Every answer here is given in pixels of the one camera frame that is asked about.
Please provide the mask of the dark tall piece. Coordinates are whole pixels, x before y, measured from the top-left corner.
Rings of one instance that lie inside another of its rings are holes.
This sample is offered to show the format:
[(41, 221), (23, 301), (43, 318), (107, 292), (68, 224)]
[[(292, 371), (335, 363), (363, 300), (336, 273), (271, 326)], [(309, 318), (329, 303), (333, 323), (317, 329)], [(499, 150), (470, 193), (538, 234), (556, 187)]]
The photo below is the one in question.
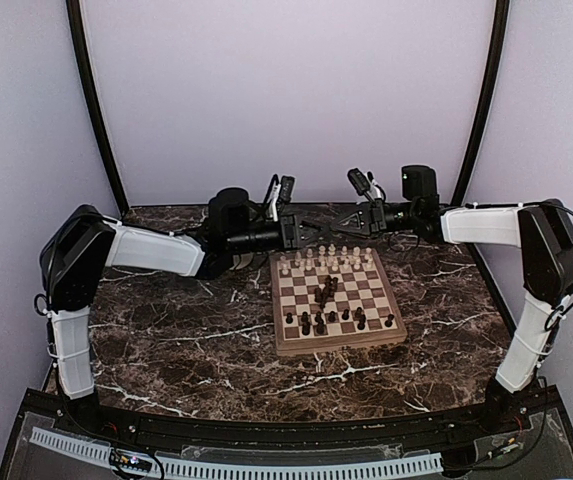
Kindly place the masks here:
[(303, 312), (301, 315), (301, 333), (303, 336), (308, 336), (311, 332), (311, 321), (308, 312)]
[(321, 311), (318, 311), (315, 315), (315, 334), (317, 336), (324, 336), (327, 334), (325, 318)]
[(365, 325), (366, 325), (366, 316), (364, 314), (364, 311), (361, 307), (358, 307), (355, 310), (355, 321), (357, 322), (357, 329), (358, 330), (364, 330), (365, 329)]

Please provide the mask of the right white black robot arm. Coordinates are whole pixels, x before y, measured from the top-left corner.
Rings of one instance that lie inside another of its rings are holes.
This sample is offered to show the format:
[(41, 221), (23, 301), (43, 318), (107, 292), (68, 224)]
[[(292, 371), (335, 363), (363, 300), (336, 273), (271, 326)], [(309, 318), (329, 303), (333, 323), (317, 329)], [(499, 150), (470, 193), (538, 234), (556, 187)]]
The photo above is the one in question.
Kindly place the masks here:
[(525, 303), (494, 380), (510, 393), (533, 379), (573, 308), (573, 211), (557, 199), (465, 207), (445, 206), (435, 195), (401, 203), (376, 199), (354, 206), (331, 228), (360, 237), (409, 231), (430, 243), (518, 249)]

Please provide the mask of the dark tall piece front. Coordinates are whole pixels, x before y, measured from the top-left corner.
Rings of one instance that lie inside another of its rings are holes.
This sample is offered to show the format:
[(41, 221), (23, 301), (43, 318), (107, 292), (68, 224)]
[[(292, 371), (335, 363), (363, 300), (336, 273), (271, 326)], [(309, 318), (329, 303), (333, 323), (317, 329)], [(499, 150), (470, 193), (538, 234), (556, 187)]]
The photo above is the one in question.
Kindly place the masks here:
[(311, 332), (311, 321), (308, 312), (303, 312), (301, 315), (301, 333), (303, 336), (308, 336)]

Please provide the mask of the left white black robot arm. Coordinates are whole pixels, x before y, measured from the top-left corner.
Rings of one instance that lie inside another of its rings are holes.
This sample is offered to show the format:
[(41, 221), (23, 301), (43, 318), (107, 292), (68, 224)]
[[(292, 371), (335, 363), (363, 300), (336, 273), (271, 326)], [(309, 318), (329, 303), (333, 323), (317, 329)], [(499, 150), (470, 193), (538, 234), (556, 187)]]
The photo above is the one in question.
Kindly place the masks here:
[(58, 367), (60, 391), (72, 403), (67, 417), (86, 436), (107, 427), (106, 412), (90, 399), (95, 391), (91, 367), (89, 316), (103, 271), (126, 267), (214, 279), (236, 268), (243, 257), (303, 246), (303, 221), (237, 219), (217, 230), (207, 219), (179, 232), (136, 226), (106, 217), (91, 205), (79, 206), (42, 249), (42, 293), (36, 311), (47, 318), (49, 354)]

